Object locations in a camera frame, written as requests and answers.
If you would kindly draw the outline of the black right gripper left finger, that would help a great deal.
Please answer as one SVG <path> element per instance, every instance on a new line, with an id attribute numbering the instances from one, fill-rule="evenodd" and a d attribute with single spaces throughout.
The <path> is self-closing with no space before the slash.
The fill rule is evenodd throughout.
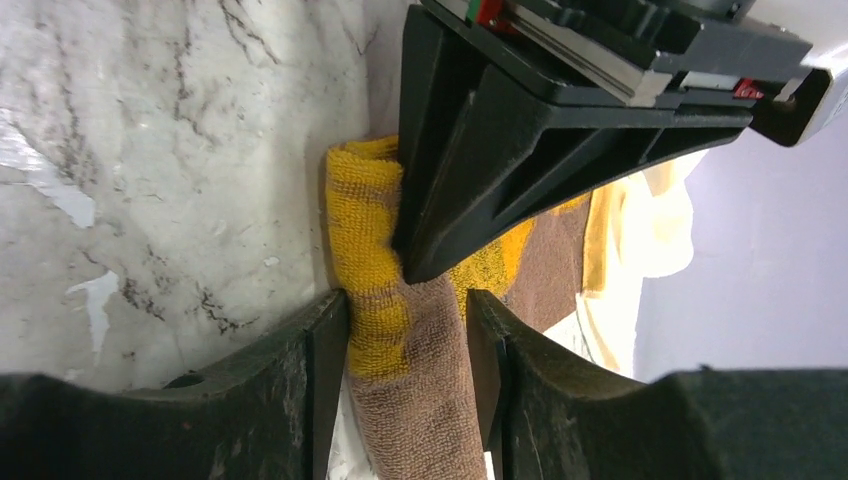
<path id="1" fill-rule="evenodd" d="M 335 290 L 161 389 L 1 378 L 5 479 L 322 479 L 349 332 Z"/>

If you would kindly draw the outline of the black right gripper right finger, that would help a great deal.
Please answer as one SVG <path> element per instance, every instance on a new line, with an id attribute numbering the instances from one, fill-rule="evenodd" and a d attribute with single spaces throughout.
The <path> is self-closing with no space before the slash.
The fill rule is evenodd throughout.
<path id="1" fill-rule="evenodd" d="M 843 479 L 847 374 L 715 370 L 644 384 L 467 296 L 482 444 L 499 479 Z"/>

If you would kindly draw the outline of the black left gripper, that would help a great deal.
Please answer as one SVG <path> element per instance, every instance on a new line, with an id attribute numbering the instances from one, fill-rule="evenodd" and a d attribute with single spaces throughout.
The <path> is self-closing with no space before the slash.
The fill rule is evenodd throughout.
<path id="1" fill-rule="evenodd" d="M 392 246 L 410 284 L 593 189 L 736 140 L 747 108 L 559 105 L 530 90 L 523 37 L 632 107 L 670 88 L 786 101 L 810 42 L 749 17 L 751 1 L 429 1 L 402 36 L 402 195 Z"/>

